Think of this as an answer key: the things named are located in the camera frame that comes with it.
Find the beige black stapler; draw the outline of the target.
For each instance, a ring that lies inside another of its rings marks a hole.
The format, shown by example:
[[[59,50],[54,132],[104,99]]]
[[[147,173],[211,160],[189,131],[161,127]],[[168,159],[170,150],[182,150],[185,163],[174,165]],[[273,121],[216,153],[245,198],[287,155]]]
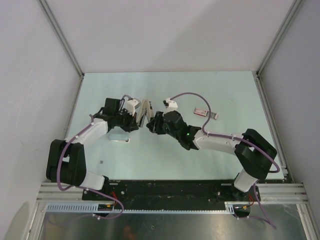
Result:
[[[139,112],[136,117],[136,123],[139,128],[144,126],[144,123],[149,123],[154,118],[152,103],[148,99],[144,99],[141,103]]]

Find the staple box with staples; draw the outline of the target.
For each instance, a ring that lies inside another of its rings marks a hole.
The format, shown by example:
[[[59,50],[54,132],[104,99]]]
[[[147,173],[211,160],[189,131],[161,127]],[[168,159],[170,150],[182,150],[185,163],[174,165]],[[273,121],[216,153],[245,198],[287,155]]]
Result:
[[[218,114],[212,111],[208,111],[202,108],[195,108],[194,112],[195,115],[201,116],[201,117],[208,117],[210,116],[211,119],[217,120]]]

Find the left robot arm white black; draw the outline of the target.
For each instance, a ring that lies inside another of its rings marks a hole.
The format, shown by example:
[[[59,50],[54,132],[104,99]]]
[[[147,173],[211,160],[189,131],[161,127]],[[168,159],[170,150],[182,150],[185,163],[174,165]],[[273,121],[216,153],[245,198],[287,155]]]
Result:
[[[107,178],[87,169],[86,148],[114,128],[130,133],[138,130],[136,109],[141,102],[136,98],[106,98],[104,106],[90,115],[89,124],[68,139],[55,139],[50,144],[46,178],[57,183],[61,191],[72,187],[91,189],[100,200],[110,196]]]

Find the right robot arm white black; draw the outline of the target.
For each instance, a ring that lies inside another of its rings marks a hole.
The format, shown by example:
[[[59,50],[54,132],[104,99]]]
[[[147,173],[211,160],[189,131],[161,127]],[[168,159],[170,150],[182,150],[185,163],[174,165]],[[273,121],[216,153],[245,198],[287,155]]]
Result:
[[[201,127],[188,125],[176,110],[163,113],[157,111],[146,127],[153,134],[169,135],[186,150],[214,150],[237,157],[242,170],[235,177],[230,194],[242,201],[248,196],[252,186],[265,180],[275,163],[277,150],[256,130],[248,128],[240,135],[204,133]]]

